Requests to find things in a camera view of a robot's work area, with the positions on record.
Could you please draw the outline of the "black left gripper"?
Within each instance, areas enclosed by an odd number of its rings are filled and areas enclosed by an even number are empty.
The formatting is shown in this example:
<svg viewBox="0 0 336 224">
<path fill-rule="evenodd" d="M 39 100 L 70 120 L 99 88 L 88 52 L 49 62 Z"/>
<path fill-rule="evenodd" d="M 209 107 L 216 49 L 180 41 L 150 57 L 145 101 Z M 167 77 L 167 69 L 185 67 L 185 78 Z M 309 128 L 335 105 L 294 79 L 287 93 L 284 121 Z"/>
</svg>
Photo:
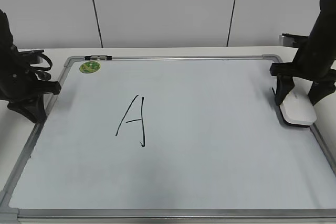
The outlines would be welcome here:
<svg viewBox="0 0 336 224">
<path fill-rule="evenodd" d="M 44 95 L 58 95 L 61 85 L 58 81 L 36 81 L 23 94 L 8 101 L 7 108 L 17 112 L 33 123 L 45 122 L 47 115 L 44 106 Z"/>
</svg>

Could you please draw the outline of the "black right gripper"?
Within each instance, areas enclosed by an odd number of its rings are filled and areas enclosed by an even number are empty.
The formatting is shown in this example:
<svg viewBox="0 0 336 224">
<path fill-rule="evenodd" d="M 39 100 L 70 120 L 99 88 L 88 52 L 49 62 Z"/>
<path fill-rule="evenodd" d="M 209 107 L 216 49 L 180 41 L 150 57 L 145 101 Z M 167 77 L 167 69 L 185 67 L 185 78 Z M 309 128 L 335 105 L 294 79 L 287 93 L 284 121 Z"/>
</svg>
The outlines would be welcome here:
<svg viewBox="0 0 336 224">
<path fill-rule="evenodd" d="M 280 106 L 285 97 L 295 87 L 293 77 L 312 81 L 312 86 L 308 93 L 308 98 L 312 105 L 316 105 L 323 98 L 335 92 L 335 69 L 329 69 L 321 77 L 316 77 L 312 73 L 304 73 L 292 62 L 272 63 L 269 69 L 272 76 L 277 77 L 275 91 L 275 104 Z"/>
</svg>

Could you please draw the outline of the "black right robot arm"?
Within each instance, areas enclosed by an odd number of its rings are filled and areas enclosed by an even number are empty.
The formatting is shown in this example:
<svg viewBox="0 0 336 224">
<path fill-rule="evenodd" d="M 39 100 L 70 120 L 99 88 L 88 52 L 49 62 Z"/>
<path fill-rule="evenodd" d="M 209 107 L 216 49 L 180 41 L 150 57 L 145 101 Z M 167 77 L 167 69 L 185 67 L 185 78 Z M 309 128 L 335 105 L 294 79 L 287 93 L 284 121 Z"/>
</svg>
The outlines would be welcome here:
<svg viewBox="0 0 336 224">
<path fill-rule="evenodd" d="M 312 105 L 335 92 L 335 0 L 319 0 L 320 13 L 307 40 L 293 61 L 273 63 L 270 74 L 277 78 L 275 104 L 281 105 L 295 87 L 293 78 L 312 82 L 308 98 Z"/>
</svg>

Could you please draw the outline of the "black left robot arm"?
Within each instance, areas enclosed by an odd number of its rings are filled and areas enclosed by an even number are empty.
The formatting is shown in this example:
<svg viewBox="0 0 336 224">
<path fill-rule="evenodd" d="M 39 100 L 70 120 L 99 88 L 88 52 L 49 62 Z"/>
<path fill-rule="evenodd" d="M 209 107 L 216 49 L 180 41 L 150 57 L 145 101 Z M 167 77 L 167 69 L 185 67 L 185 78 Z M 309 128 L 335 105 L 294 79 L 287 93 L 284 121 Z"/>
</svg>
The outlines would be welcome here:
<svg viewBox="0 0 336 224">
<path fill-rule="evenodd" d="M 9 21 L 1 12 L 1 100 L 8 109 L 33 123 L 45 122 L 44 95 L 58 95 L 61 85 L 51 81 L 52 61 L 44 50 L 18 51 Z"/>
</svg>

